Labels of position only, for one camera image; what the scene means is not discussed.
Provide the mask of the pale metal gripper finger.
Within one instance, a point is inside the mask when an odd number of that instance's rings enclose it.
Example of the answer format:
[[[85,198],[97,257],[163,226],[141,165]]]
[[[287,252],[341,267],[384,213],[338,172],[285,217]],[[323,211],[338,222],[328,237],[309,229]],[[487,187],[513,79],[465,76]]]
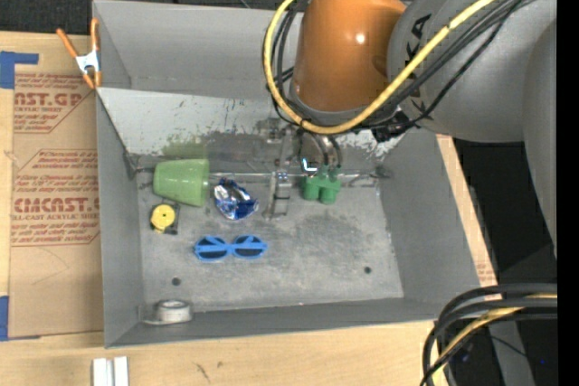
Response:
[[[271,123],[267,148],[275,168],[280,172],[286,171],[290,151],[290,125]]]
[[[285,216],[289,211],[292,183],[284,171],[272,174],[268,201],[263,216],[268,219]]]

